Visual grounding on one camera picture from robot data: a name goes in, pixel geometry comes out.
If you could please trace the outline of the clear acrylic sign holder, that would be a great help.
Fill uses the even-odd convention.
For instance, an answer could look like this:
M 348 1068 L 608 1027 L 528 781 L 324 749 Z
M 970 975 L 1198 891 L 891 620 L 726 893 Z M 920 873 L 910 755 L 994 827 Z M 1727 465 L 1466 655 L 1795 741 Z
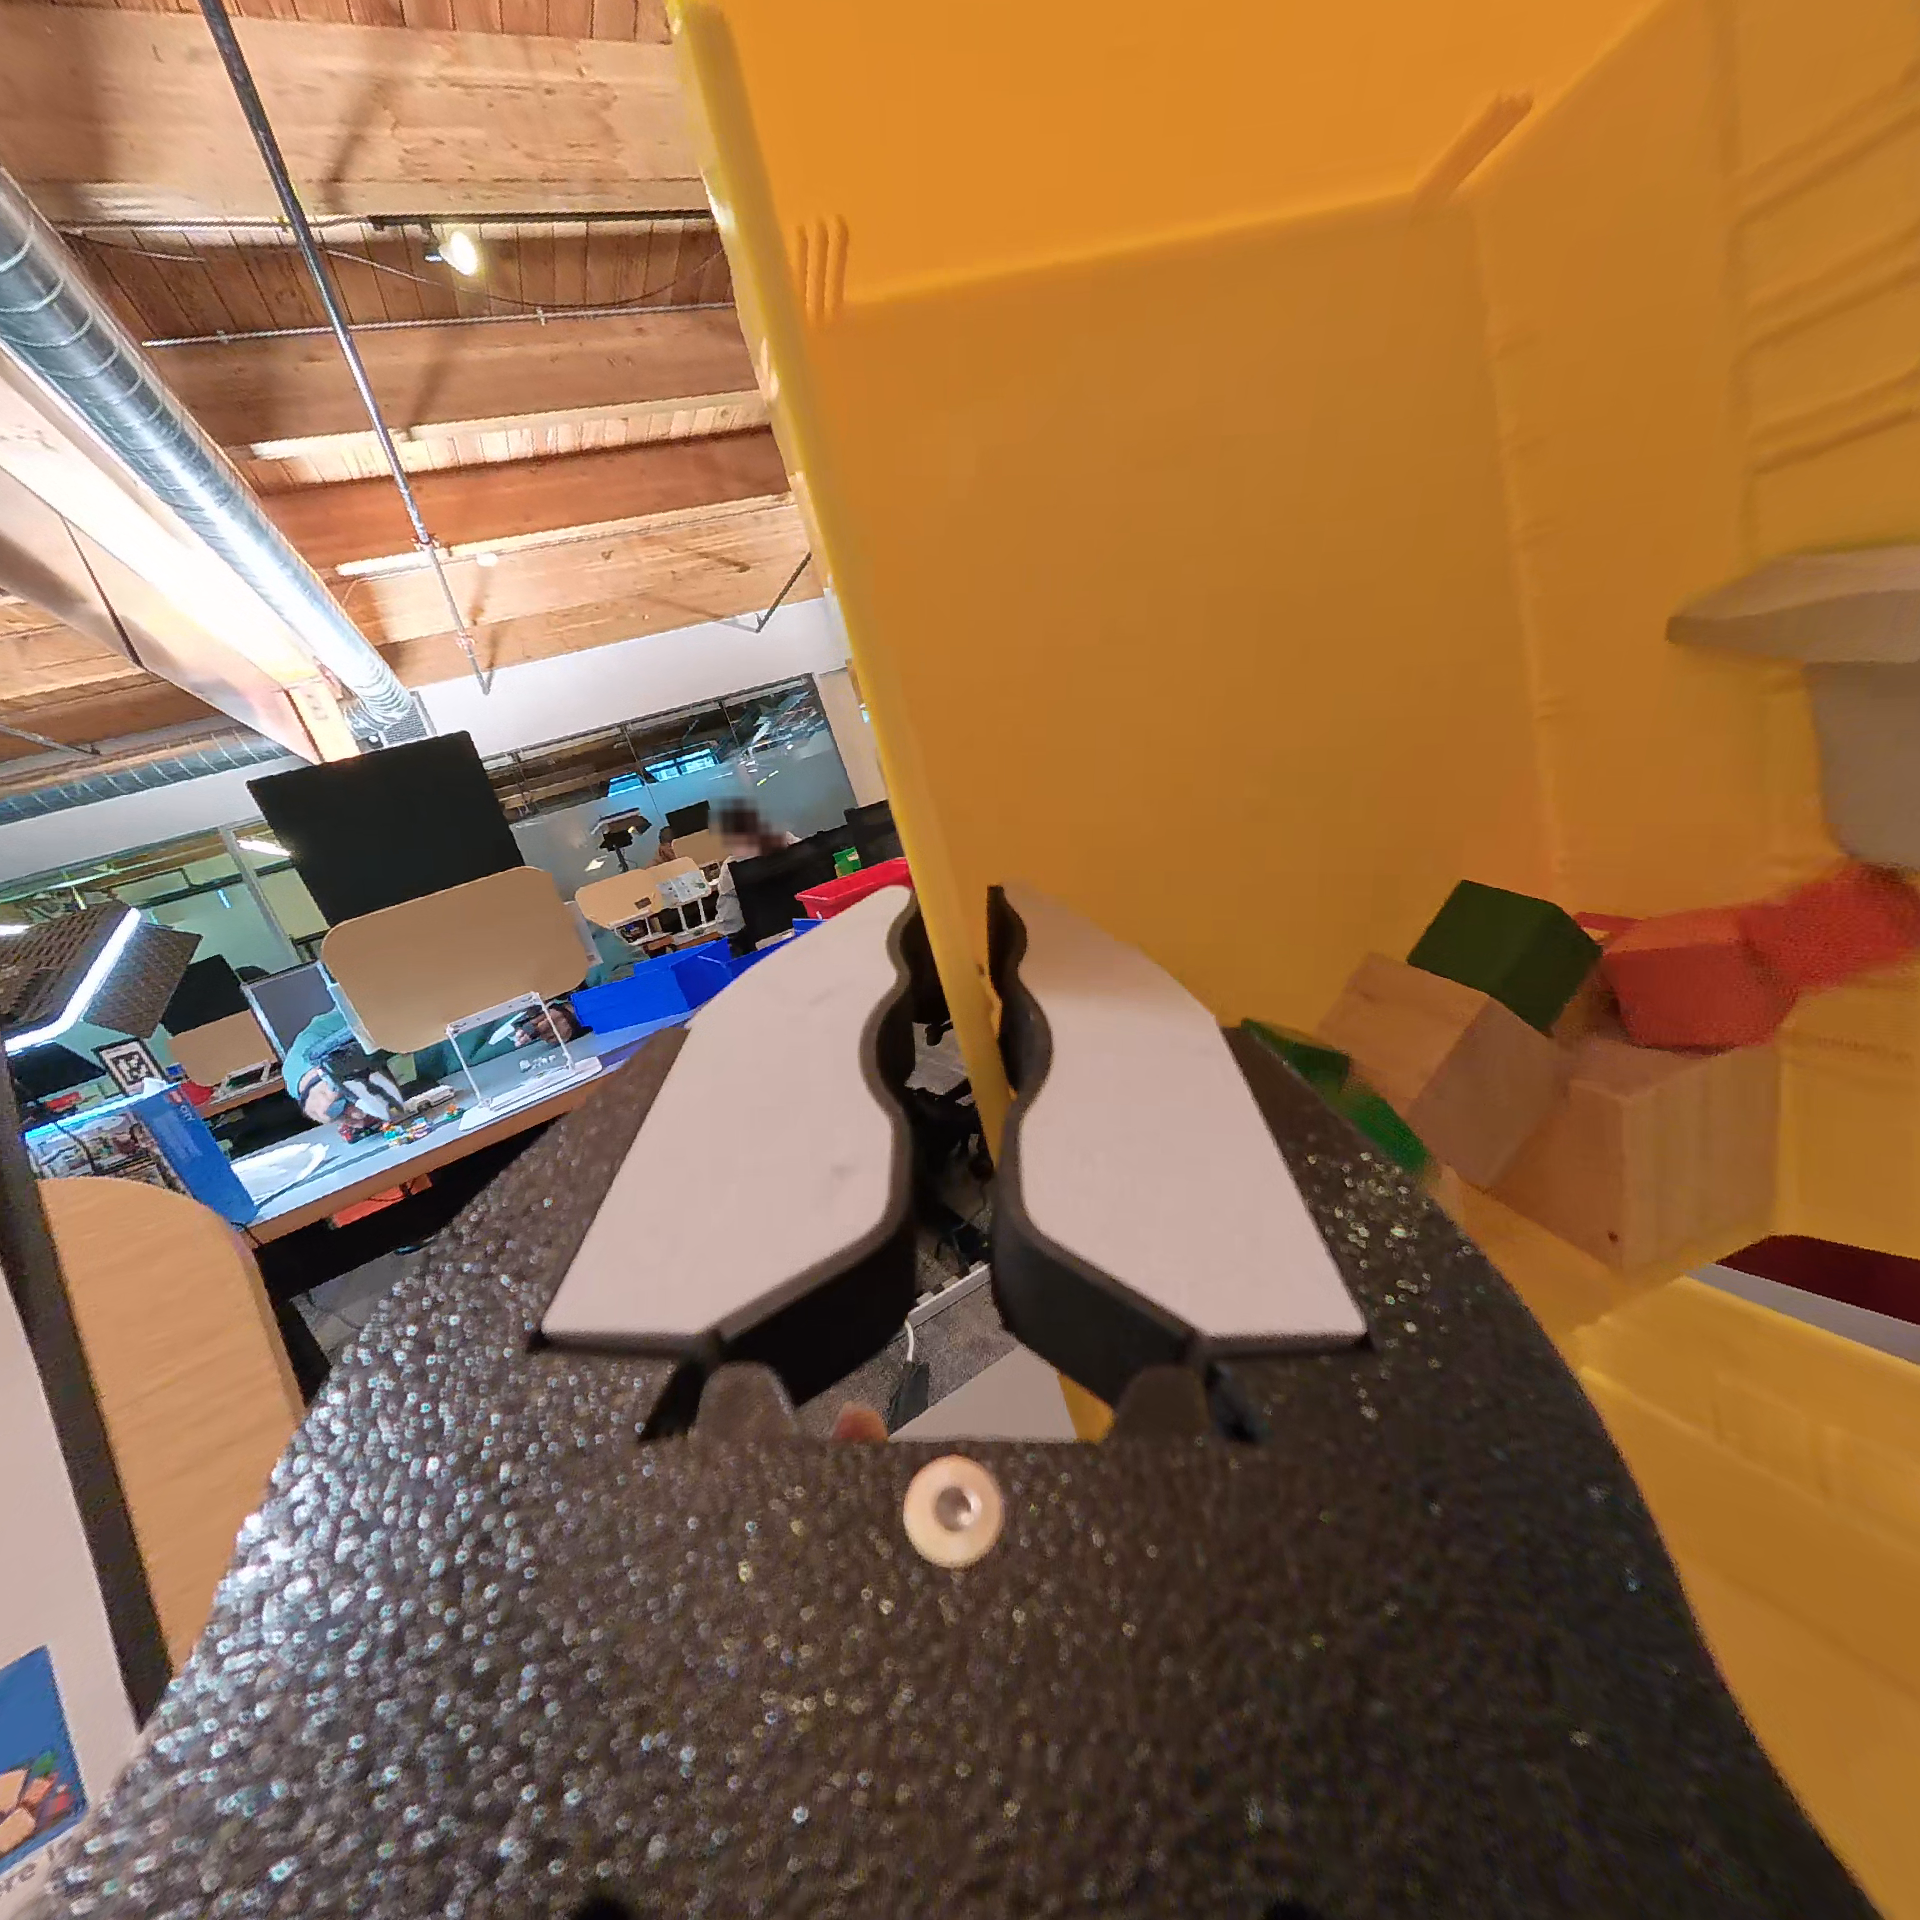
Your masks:
M 452 1086 L 480 1119 L 519 1113 L 601 1073 L 567 999 L 522 994 L 446 1027 Z

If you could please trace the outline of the pile of coloured wooden cubes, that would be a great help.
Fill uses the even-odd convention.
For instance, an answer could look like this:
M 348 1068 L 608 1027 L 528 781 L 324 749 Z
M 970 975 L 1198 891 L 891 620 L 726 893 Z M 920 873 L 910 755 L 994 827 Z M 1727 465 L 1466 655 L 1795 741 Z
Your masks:
M 1788 1015 L 1910 958 L 1915 885 L 1862 861 L 1650 918 L 1460 881 L 1320 1027 L 1239 1031 L 1418 1183 L 1487 1191 L 1639 1274 L 1763 1222 Z

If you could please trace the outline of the black screen panel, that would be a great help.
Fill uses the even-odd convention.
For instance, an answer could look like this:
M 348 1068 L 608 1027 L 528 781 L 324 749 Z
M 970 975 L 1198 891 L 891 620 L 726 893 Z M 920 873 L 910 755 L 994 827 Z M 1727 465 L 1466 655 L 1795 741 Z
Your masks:
M 524 867 L 467 731 L 298 765 L 247 790 L 330 929 Z

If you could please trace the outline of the red plastic bin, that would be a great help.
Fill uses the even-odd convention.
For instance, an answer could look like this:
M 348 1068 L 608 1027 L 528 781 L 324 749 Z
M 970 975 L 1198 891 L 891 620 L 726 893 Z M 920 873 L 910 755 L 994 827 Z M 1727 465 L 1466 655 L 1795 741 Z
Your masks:
M 907 891 L 914 887 L 904 855 L 883 860 L 871 868 L 857 868 L 827 882 L 799 890 L 795 900 L 802 922 L 830 922 L 883 890 L 902 887 Z

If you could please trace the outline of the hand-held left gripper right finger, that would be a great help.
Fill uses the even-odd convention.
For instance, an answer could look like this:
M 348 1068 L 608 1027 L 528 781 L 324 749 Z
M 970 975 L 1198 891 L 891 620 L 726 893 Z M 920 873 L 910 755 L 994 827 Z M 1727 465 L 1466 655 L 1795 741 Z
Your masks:
M 1267 1450 L 1236 1371 L 1369 1327 L 1222 1025 L 1143 951 L 1030 882 L 987 905 L 1004 1325 L 1120 1414 L 1134 1391 Z

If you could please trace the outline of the small wooden divider panel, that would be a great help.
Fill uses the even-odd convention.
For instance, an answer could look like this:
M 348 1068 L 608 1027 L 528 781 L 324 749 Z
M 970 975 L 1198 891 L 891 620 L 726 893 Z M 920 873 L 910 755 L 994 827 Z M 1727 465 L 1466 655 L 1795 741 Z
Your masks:
M 321 961 L 360 1037 L 411 1051 L 494 1006 L 579 989 L 598 951 L 553 877 L 518 867 L 339 923 Z

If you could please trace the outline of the yellow plastic box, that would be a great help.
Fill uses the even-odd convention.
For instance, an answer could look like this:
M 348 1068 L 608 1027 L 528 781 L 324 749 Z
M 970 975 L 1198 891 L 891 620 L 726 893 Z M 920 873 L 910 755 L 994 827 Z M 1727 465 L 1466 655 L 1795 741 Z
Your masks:
M 1850 858 L 1666 620 L 1915 542 L 1915 5 L 667 14 L 946 963 L 1035 881 L 1305 1020 Z
M 1716 1266 L 1528 1298 L 1770 1761 L 1872 1903 L 1918 1916 L 1915 1327 Z

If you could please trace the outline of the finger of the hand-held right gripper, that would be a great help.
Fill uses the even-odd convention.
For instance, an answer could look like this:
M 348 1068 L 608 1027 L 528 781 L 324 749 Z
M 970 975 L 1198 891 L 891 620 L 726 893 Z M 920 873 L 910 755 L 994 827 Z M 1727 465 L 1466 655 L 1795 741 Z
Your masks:
M 1671 645 L 1796 665 L 1823 817 L 1842 852 L 1918 867 L 1918 549 L 1791 556 L 1666 620 Z

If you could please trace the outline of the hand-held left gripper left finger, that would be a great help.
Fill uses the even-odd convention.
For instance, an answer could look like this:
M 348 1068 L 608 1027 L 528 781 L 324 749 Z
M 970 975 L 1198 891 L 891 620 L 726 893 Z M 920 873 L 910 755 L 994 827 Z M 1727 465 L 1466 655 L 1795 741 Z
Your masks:
M 920 923 L 914 893 L 883 887 L 689 1021 L 560 1271 L 548 1349 L 665 1361 L 697 1387 L 752 1363 L 806 1403 L 889 1346 L 920 1297 Z

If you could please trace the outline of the blue cardboard box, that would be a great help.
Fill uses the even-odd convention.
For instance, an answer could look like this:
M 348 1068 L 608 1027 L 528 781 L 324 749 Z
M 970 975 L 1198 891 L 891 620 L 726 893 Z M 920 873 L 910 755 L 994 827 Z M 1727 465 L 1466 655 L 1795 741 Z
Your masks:
M 23 1135 L 41 1179 L 119 1179 L 184 1193 L 244 1227 L 258 1203 L 177 1087 L 123 1094 L 56 1115 Z

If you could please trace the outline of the row of blue bins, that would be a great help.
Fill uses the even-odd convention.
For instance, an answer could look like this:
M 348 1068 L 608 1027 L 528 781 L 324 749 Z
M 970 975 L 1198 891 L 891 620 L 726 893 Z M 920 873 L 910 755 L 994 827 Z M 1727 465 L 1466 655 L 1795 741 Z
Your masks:
M 569 1009 L 583 1031 L 608 1037 L 627 1029 L 660 1029 L 697 1015 L 707 1002 L 748 974 L 759 961 L 770 958 L 802 932 L 806 922 L 791 929 L 784 940 L 764 948 L 734 951 L 729 940 L 713 940 L 643 961 L 625 978 L 598 988 L 577 989 Z

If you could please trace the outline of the white board with sticker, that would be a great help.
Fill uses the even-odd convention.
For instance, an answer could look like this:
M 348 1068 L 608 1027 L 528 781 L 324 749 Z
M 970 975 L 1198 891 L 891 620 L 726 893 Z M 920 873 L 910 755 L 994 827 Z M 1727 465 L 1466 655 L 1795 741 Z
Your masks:
M 138 1724 L 54 1406 L 2 1298 L 2 1916 L 44 1893 Z

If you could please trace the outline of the thin black ceiling pipe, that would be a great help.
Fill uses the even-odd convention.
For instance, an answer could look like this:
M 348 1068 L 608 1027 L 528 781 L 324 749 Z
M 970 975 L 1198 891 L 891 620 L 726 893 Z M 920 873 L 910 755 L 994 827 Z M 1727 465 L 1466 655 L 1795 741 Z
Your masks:
M 425 519 L 425 511 L 424 511 L 422 500 L 417 495 L 415 481 L 410 477 L 410 471 L 403 465 L 401 449 L 398 449 L 398 442 L 393 437 L 393 430 L 392 430 L 392 426 L 388 426 L 388 420 L 387 420 L 387 417 L 384 417 L 384 412 L 377 402 L 377 393 L 376 393 L 376 386 L 372 386 L 372 380 L 370 380 L 370 372 L 368 372 L 368 364 L 367 364 L 367 358 L 363 358 L 363 354 L 361 354 L 361 350 L 355 340 L 353 325 L 351 325 L 351 318 L 348 318 L 348 308 L 343 303 L 339 281 L 334 279 L 334 271 L 330 268 L 330 259 L 328 259 L 328 253 L 324 253 L 324 249 L 318 241 L 318 233 L 316 233 L 313 223 L 310 222 L 304 203 L 298 195 L 295 178 L 294 178 L 294 173 L 289 169 L 289 163 L 283 158 L 283 150 L 281 150 L 281 143 L 279 143 L 276 133 L 272 127 L 272 119 L 268 115 L 268 107 L 265 107 L 265 102 L 263 102 L 263 99 L 256 89 L 256 79 L 254 79 L 251 67 L 247 62 L 247 54 L 242 50 L 242 44 L 235 35 L 233 21 L 231 21 L 231 17 L 230 17 L 230 11 L 223 2 L 199 2 L 199 11 L 206 21 L 206 28 L 209 28 L 215 54 L 219 57 L 223 70 L 226 75 L 231 97 L 235 99 L 235 105 L 247 121 L 247 130 L 251 134 L 251 142 L 254 142 L 256 153 L 262 158 L 262 165 L 263 165 L 263 169 L 268 173 L 268 180 L 272 186 L 272 191 L 275 191 L 275 198 L 276 198 L 276 205 L 279 205 L 279 215 L 281 215 L 289 233 L 295 241 L 295 249 L 299 252 L 299 259 L 307 268 L 310 279 L 316 286 L 316 292 L 321 297 L 321 306 L 323 306 L 323 314 L 324 314 L 324 321 L 328 321 L 328 329 L 330 329 L 334 343 L 340 350 L 340 357 L 345 361 L 353 388 L 355 388 L 355 393 L 356 393 L 356 397 L 360 397 L 360 402 L 361 402 L 361 406 L 368 417 L 368 426 L 372 430 L 380 457 L 382 457 L 384 467 L 388 468 L 392 481 L 398 489 L 398 499 L 401 499 L 406 519 L 410 522 L 410 529 L 411 529 L 411 535 L 415 535 L 417 553 L 424 559 L 424 564 L 427 566 L 427 572 L 431 572 L 431 575 L 433 575 L 433 581 L 440 589 L 443 613 L 449 615 L 451 633 L 457 641 L 457 647 L 459 647 L 459 651 L 467 660 L 467 668 L 471 673 L 474 683 L 480 687 L 482 694 L 490 697 L 491 691 L 494 691 L 494 668 L 482 663 L 482 658 L 479 653 L 479 642 L 471 633 L 468 618 L 465 613 L 465 605 L 462 605 L 457 591 L 452 589 L 451 575 L 449 575 L 449 563 L 446 563 L 443 549 L 433 537 L 433 533 L 427 529 L 427 519 Z

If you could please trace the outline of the lit studio light panel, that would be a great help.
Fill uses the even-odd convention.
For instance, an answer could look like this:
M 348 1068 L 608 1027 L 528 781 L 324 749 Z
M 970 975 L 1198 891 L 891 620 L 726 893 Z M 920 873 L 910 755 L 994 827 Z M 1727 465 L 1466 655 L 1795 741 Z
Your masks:
M 9 1055 L 60 1045 L 75 1027 L 145 1041 L 184 983 L 201 938 L 123 903 L 2 925 L 2 1041 Z

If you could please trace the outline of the grey computer monitor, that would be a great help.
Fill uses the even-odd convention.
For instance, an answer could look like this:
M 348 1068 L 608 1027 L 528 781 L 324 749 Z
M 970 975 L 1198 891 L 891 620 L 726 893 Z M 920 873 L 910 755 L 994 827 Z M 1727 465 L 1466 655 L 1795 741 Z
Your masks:
M 242 994 L 281 1061 L 313 1021 L 339 1025 L 345 1020 L 323 963 L 307 963 L 279 974 L 242 970 L 241 978 Z

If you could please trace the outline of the silver ventilation duct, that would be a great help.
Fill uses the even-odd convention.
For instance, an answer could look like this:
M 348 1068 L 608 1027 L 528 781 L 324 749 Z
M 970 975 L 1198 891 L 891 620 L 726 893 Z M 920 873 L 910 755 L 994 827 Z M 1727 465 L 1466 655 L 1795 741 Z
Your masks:
M 79 259 L 2 173 L 4 364 L 98 446 L 203 550 L 199 587 L 224 569 L 286 633 L 299 682 L 328 675 L 384 742 L 410 741 L 419 708 L 318 572 L 265 511 L 224 449 L 162 381 L 153 358 L 92 289 Z

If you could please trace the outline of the large wooden divider panel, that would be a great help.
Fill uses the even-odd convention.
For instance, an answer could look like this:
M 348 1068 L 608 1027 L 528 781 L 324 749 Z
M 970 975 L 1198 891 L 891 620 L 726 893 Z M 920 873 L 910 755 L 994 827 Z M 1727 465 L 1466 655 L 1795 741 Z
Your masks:
M 39 1181 L 169 1674 L 201 1644 L 242 1526 L 304 1420 L 249 1241 L 203 1203 Z

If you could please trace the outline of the long wooden work table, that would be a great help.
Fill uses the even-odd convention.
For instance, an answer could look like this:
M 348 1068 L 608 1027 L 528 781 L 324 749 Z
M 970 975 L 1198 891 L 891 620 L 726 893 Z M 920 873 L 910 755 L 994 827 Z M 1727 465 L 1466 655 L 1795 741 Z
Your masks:
M 451 1124 L 440 1126 L 419 1142 L 356 1145 L 355 1150 L 345 1147 L 340 1154 L 324 1154 L 323 1164 L 310 1178 L 302 1178 L 290 1191 L 263 1204 L 239 1231 L 251 1249 L 271 1246 L 370 1203 L 382 1193 L 406 1188 L 449 1165 L 468 1161 L 494 1145 L 553 1124 L 567 1113 L 579 1110 L 630 1059 L 664 1037 L 665 1031 L 660 1029 L 643 1041 L 618 1042 L 603 1051 L 601 1065 L 586 1078 L 479 1123 L 471 1129 Z

